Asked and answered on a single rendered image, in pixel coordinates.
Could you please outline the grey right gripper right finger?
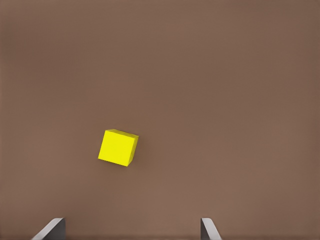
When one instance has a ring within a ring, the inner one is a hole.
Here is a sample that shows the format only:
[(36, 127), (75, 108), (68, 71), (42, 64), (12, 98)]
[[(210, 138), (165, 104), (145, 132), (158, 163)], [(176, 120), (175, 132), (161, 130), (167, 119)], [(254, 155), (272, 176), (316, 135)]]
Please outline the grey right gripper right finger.
[(200, 219), (200, 239), (222, 240), (222, 237), (211, 218), (203, 217)]

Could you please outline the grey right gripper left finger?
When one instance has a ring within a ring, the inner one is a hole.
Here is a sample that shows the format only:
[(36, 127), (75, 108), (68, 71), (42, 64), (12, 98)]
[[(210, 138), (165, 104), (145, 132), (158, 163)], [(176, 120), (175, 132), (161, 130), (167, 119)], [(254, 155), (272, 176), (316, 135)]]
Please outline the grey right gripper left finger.
[(31, 240), (66, 240), (66, 220), (64, 218), (52, 219)]

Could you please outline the yellow cube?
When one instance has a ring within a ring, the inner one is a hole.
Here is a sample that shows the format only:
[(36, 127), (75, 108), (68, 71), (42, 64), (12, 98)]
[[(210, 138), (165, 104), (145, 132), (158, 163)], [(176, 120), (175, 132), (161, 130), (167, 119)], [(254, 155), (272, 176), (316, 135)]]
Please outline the yellow cube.
[(128, 167), (132, 162), (139, 136), (117, 129), (104, 132), (98, 159)]

